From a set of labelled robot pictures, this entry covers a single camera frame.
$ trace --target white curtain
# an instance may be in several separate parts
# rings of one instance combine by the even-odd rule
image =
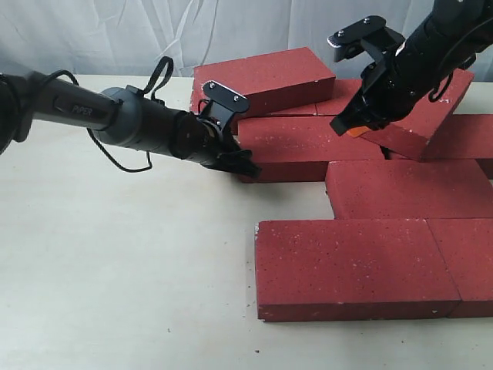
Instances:
[[[160,55],[177,76],[193,67],[310,47],[339,77],[359,76],[367,56],[334,64],[327,37],[367,15],[409,36],[433,0],[1,0],[0,69],[149,75]],[[493,81],[493,48],[472,71]]]

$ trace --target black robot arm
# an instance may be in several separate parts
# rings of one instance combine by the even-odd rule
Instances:
[[[493,43],[493,0],[435,0],[428,17],[406,40],[371,16],[329,37],[334,61],[366,51],[374,59],[362,86],[331,125],[342,135],[355,127],[381,130],[405,118],[428,94],[438,101],[457,68],[467,69]]]
[[[166,75],[154,89],[165,66]],[[251,161],[252,153],[242,150],[230,131],[234,115],[250,108],[248,100],[210,81],[203,87],[208,99],[201,113],[171,109],[155,93],[172,73],[173,60],[164,57],[146,88],[115,87],[101,93],[80,87],[67,71],[50,76],[33,71],[21,76],[0,75],[0,153],[11,141],[26,140],[33,119],[43,119],[86,128],[99,148],[123,170],[127,169],[112,159],[102,143],[141,150],[148,160],[149,153],[156,153],[211,170],[258,177],[260,168]],[[64,75],[71,82],[59,78]]]

